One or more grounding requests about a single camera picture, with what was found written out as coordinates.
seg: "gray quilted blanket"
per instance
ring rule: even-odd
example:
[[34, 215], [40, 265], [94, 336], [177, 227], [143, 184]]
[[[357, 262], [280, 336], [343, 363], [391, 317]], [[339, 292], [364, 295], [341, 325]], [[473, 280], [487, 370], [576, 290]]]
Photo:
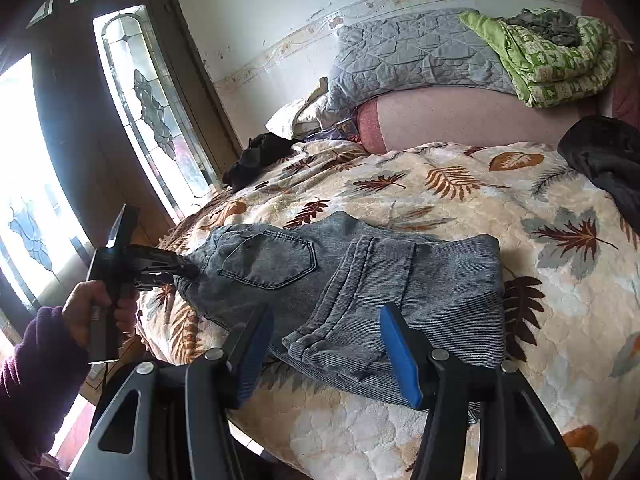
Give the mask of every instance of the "gray quilted blanket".
[[348, 25], [329, 80], [331, 111], [376, 95], [431, 85], [462, 85], [515, 94], [498, 55], [460, 22], [460, 12], [437, 9]]

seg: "leaf-patterned blanket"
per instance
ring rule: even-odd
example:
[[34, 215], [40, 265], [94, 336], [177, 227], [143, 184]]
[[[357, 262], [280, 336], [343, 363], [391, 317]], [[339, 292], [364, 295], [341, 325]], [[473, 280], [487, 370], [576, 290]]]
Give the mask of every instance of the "leaf-patterned blanket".
[[[610, 196], [548, 146], [432, 143], [367, 155], [346, 140], [296, 144], [252, 186], [219, 195], [161, 247], [188, 253], [212, 228], [296, 227], [336, 210], [444, 240], [488, 233], [504, 264], [507, 349], [558, 425], [584, 477], [606, 480], [640, 438], [639, 237]], [[143, 294], [138, 330], [175, 364], [220, 345], [223, 331], [172, 286]], [[409, 478], [425, 416], [264, 365], [232, 413], [252, 439], [312, 478]], [[479, 429], [464, 478], [475, 478]]]

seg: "black tool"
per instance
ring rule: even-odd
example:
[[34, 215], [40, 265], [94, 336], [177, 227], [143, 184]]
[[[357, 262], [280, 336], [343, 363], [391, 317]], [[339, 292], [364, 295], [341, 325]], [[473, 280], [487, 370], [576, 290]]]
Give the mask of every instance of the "black tool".
[[272, 333], [272, 311], [258, 306], [222, 348], [191, 364], [139, 364], [100, 417], [70, 478], [242, 480], [225, 410], [253, 393]]
[[477, 480], [580, 480], [558, 428], [517, 365], [464, 364], [400, 310], [380, 310], [380, 333], [402, 394], [429, 410], [412, 480], [460, 480], [469, 402], [482, 403]]
[[113, 311], [120, 299], [123, 285], [138, 290], [151, 290], [174, 282], [174, 274], [195, 278], [198, 268], [171, 251], [153, 247], [130, 245], [138, 225], [140, 210], [125, 204], [116, 218], [106, 247], [96, 249], [87, 280], [103, 280], [113, 301], [110, 307], [92, 306], [89, 332], [89, 362], [118, 360], [122, 333], [116, 326]]

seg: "back pocket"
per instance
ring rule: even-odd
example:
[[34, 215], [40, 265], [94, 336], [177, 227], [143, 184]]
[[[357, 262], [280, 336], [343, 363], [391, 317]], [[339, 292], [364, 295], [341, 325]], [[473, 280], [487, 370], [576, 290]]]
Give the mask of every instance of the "back pocket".
[[312, 242], [265, 230], [236, 247], [218, 274], [260, 288], [289, 285], [318, 266]]

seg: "wall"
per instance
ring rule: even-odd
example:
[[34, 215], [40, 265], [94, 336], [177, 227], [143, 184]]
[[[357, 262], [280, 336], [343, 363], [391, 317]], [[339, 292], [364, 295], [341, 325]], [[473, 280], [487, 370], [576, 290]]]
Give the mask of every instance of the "wall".
[[[180, 0], [180, 6], [210, 77], [242, 144], [264, 131], [264, 122], [282, 104], [313, 89], [318, 76], [328, 75], [334, 44], [324, 41], [298, 56], [296, 66], [263, 66], [261, 60], [284, 37], [301, 27], [318, 24], [362, 0]], [[437, 6], [468, 6], [508, 14], [546, 0], [448, 0]], [[579, 9], [577, 5], [556, 7]], [[243, 78], [253, 70], [252, 78]], [[238, 78], [246, 79], [240, 85]]]

